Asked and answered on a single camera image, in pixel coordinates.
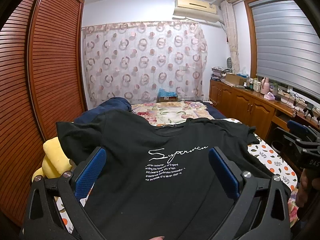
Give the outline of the person's right hand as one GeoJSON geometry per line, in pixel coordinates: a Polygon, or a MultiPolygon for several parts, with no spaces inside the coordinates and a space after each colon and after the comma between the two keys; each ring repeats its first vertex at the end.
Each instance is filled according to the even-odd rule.
{"type": "Polygon", "coordinates": [[[300,176],[300,185],[298,187],[298,193],[296,195],[296,205],[298,207],[303,207],[308,201],[308,192],[310,188],[310,172],[304,169],[302,175],[300,176]]]}

